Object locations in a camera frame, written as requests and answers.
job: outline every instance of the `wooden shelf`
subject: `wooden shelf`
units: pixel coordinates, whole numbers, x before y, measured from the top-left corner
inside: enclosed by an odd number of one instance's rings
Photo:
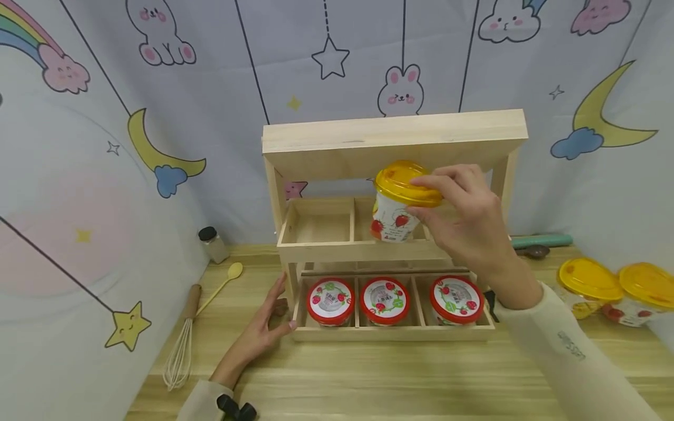
[[[373,205],[374,197],[291,200],[278,254],[285,262],[447,259],[421,224],[404,243],[375,240],[369,231]]]
[[[374,196],[286,202],[284,185],[366,179],[397,160],[412,160],[428,169],[477,164],[483,172],[492,170],[491,190],[501,199],[507,218],[518,148],[527,138],[522,110],[265,126],[262,155],[278,254],[288,274],[289,298],[299,324],[293,337],[335,342],[486,340],[494,330],[489,312],[474,327],[432,325],[425,300],[430,277],[465,273],[466,268],[448,259],[426,227],[420,225],[403,243],[375,240],[369,232]],[[454,209],[447,203],[437,210],[454,218]],[[369,326],[357,312],[350,327],[325,328],[308,317],[309,283],[322,276],[340,276],[357,290],[377,274],[395,276],[410,286],[413,312],[403,325]]]
[[[293,310],[293,320],[297,329],[293,339],[317,342],[447,342],[447,341],[487,341],[495,332],[494,321],[485,308],[475,326],[439,326],[435,321],[428,299],[428,290],[433,280],[443,273],[401,273],[390,274],[400,281],[410,294],[410,310],[407,317],[397,326],[380,327],[372,325],[359,306],[362,285],[367,280],[382,273],[369,276],[340,276],[350,284],[355,292],[356,309],[348,327],[322,327],[307,312],[308,289],[320,279],[319,276],[303,276],[299,279],[298,299]],[[467,271],[461,273],[474,280]]]

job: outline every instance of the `crescent moon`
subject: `crescent moon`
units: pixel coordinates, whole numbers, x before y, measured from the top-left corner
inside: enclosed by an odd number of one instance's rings
[[[643,141],[649,140],[655,136],[657,130],[637,130],[620,127],[613,123],[609,123],[602,115],[606,99],[620,77],[627,69],[634,63],[630,61],[618,67],[613,73],[608,75],[606,79],[599,82],[599,85],[583,99],[580,103],[576,114],[574,115],[574,130],[587,127],[594,129],[594,132],[604,137],[602,148],[616,148],[618,146],[635,145]]]
[[[145,165],[152,171],[158,166],[170,165],[173,168],[181,168],[189,177],[201,174],[206,169],[206,159],[198,161],[182,160],[159,152],[150,143],[145,132],[145,111],[146,108],[141,108],[133,113],[129,117],[128,123],[131,142]]]

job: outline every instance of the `backdrop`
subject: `backdrop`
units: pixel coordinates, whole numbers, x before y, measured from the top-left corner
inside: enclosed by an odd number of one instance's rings
[[[3,408],[121,417],[203,270],[195,231],[275,241],[265,124],[523,108],[511,233],[674,270],[671,22],[667,0],[0,0]],[[21,402],[45,370],[51,400]]]

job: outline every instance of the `wooden table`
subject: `wooden table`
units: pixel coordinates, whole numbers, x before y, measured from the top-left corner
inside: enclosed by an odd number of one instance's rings
[[[538,279],[580,253],[553,249],[530,261]],[[262,302],[280,271],[274,247],[237,247],[202,279],[203,297],[234,261],[245,266],[194,325],[193,372],[167,392],[162,365],[174,334],[157,358],[127,420],[174,420],[198,379],[214,367]],[[663,420],[674,420],[674,356],[648,329],[616,325],[595,315],[583,330],[619,366]],[[250,401],[260,420],[564,420],[545,379],[514,347],[503,325],[488,343],[299,343],[284,338],[241,377],[237,401]]]

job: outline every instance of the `star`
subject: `star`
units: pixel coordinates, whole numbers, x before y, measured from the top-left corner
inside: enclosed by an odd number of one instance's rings
[[[564,93],[563,90],[559,89],[559,85],[555,88],[554,91],[550,92],[548,95],[552,95],[552,100],[556,100],[558,95],[562,95]]]
[[[111,141],[108,140],[108,153],[112,152],[115,155],[119,156],[119,152],[117,151],[119,149],[120,145],[113,145]]]
[[[344,60],[350,53],[349,50],[335,48],[332,38],[328,35],[323,51],[313,53],[311,58],[321,65],[321,79],[325,79],[333,73],[339,77],[344,77]]]
[[[151,321],[143,317],[142,307],[143,303],[139,301],[128,313],[113,311],[115,331],[105,343],[106,348],[124,343],[127,349],[133,352],[138,342],[138,335],[152,325]]]
[[[297,111],[299,110],[299,107],[302,105],[302,101],[298,100],[295,98],[295,95],[293,95],[293,98],[286,103],[287,106],[291,107],[293,110]]]
[[[308,184],[309,183],[306,181],[287,181],[285,183],[286,200],[301,198],[302,190],[304,190]]]
[[[75,229],[78,232],[78,237],[75,242],[91,242],[91,230]]]

